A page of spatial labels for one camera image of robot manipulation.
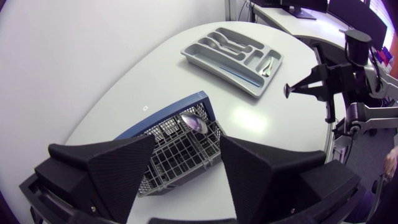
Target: cable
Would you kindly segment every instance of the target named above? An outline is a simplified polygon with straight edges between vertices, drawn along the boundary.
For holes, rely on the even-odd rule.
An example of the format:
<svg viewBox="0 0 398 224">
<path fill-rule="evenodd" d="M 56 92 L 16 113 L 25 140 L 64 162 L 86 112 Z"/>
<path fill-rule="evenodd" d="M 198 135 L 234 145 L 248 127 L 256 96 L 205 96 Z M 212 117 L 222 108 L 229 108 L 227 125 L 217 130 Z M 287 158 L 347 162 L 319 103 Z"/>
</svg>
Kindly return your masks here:
<svg viewBox="0 0 398 224">
<path fill-rule="evenodd" d="M 347 151 L 347 159 L 344 160 L 344 165 L 347 165 L 349 155 L 351 154 L 351 150 L 353 149 L 353 143 L 354 143 L 354 138 L 351 138 L 351 145 L 349 146 L 349 149 Z"/>
<path fill-rule="evenodd" d="M 246 22 L 249 22 L 249 16 L 251 16 L 251 0 L 249 1 L 249 12 L 248 12 L 248 18 L 246 18 Z"/>
<path fill-rule="evenodd" d="M 244 5 L 246 4 L 247 1 L 248 0 L 244 0 L 244 3 L 243 3 L 242 8 L 241 8 L 241 12 L 239 13 L 238 21 L 241 19 L 241 14 L 242 14 L 243 7 L 244 7 Z"/>
<path fill-rule="evenodd" d="M 376 72 L 377 72 L 377 79 L 379 80 L 379 83 L 378 83 L 377 86 L 376 86 L 376 91 L 380 91 L 380 88 L 381 88 L 380 70 L 379 70 L 379 66 L 377 65 L 376 57 L 375 57 L 374 54 L 373 54 L 373 49 L 372 49 L 372 48 L 371 48 L 371 54 L 372 54 L 372 59 L 373 59 L 372 64 L 373 64 L 374 68 L 376 69 Z"/>
</svg>

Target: desk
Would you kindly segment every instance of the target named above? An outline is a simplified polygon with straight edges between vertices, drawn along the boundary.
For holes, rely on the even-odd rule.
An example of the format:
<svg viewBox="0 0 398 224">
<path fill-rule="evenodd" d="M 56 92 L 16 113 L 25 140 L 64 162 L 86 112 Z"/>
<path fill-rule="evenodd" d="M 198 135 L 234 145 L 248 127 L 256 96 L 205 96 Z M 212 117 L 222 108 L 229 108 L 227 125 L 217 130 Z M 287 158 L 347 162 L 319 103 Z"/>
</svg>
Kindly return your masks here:
<svg viewBox="0 0 398 224">
<path fill-rule="evenodd" d="M 264 8 L 254 5 L 253 12 L 270 26 L 285 31 L 295 37 L 310 38 L 344 49 L 345 35 L 339 30 L 348 26 L 329 13 L 302 9 L 316 17 L 316 20 L 297 19 L 283 9 Z"/>
<path fill-rule="evenodd" d="M 189 64 L 180 54 L 184 47 L 218 27 L 241 32 L 284 54 L 282 65 L 259 99 Z M 329 135 L 325 104 L 299 94 L 291 94 L 287 100 L 283 94 L 285 83 L 297 83 L 316 64 L 310 48 L 271 27 L 247 22 L 198 26 L 170 38 L 128 71 L 91 109 L 67 144 L 113 140 L 156 111 L 203 90 L 229 136 L 292 151 L 324 150 Z M 342 98 L 336 105 L 344 112 Z M 235 216 L 224 165 L 220 163 L 165 195 L 137 198 L 128 222 L 146 223 L 151 217 L 208 220 Z"/>
</svg>

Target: white wall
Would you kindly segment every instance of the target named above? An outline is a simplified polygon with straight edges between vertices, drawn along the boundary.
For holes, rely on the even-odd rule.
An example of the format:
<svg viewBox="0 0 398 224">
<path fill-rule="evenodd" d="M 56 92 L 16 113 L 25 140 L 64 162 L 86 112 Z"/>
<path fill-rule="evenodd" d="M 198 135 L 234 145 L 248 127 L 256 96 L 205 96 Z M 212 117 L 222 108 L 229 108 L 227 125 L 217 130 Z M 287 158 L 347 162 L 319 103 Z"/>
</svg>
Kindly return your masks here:
<svg viewBox="0 0 398 224">
<path fill-rule="evenodd" d="M 159 44 L 223 21 L 224 12 L 224 0 L 6 2 L 0 13 L 0 190 L 21 223 L 32 220 L 18 186 L 48 157 L 48 144 L 65 143 L 106 90 Z"/>
</svg>

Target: cutlery tray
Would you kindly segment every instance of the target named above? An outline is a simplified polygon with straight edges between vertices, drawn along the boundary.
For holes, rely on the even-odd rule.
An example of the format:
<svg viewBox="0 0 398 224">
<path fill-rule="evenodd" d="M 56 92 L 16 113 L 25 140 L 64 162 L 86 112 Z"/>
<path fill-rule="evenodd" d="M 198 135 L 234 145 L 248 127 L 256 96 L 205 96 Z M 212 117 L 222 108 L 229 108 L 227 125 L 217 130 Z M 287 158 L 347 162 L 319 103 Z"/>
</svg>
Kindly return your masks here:
<svg viewBox="0 0 398 224">
<path fill-rule="evenodd" d="M 280 67 L 284 56 L 250 37 L 217 28 L 181 50 L 187 60 L 259 98 Z M 273 58 L 267 76 L 262 75 Z"/>
</svg>

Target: computer monitor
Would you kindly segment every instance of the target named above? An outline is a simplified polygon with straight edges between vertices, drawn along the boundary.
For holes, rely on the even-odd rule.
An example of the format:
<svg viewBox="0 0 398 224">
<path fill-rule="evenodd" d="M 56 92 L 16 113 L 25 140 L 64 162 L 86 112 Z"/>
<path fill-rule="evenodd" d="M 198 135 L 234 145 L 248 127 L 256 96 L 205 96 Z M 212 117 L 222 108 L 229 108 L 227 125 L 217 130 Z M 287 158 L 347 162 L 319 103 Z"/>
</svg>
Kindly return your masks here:
<svg viewBox="0 0 398 224">
<path fill-rule="evenodd" d="M 281 0 L 281 5 L 283 6 L 293 6 L 291 9 L 289 7 L 285 7 L 284 9 L 299 19 L 314 19 L 311 14 L 302 11 L 301 8 L 311 9 L 319 12 L 327 12 L 328 10 L 328 1 L 327 0 Z"/>
<path fill-rule="evenodd" d="M 381 50 L 387 26 L 360 0 L 330 0 L 328 12 L 351 27 L 371 36 L 373 46 Z"/>
</svg>

